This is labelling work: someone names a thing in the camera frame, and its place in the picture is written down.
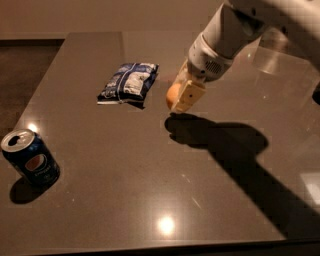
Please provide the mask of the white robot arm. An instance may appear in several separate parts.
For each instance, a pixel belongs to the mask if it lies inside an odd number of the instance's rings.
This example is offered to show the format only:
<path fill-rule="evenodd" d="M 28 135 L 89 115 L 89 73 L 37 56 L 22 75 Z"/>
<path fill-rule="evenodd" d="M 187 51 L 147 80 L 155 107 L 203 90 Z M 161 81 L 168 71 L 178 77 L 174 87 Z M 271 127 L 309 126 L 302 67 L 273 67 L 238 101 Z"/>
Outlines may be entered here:
<path fill-rule="evenodd" d="M 220 79 L 237 54 L 270 28 L 320 67 L 320 0 L 225 0 L 191 45 L 167 92 L 168 108 L 190 109 L 204 95 L 205 84 Z"/>

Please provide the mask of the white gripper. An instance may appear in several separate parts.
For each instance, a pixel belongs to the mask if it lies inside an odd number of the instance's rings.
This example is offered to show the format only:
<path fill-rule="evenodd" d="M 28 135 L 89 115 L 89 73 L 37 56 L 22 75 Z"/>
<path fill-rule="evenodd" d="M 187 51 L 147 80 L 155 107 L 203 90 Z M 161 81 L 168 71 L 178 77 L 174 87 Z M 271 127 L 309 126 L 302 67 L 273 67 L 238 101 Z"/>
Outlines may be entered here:
<path fill-rule="evenodd" d="M 232 64 L 232 59 L 216 53 L 200 33 L 189 49 L 188 59 L 183 62 L 172 83 L 181 87 L 179 96 L 170 110 L 185 113 L 206 92 L 203 84 L 188 80 L 188 72 L 194 79 L 211 82 L 220 79 Z"/>

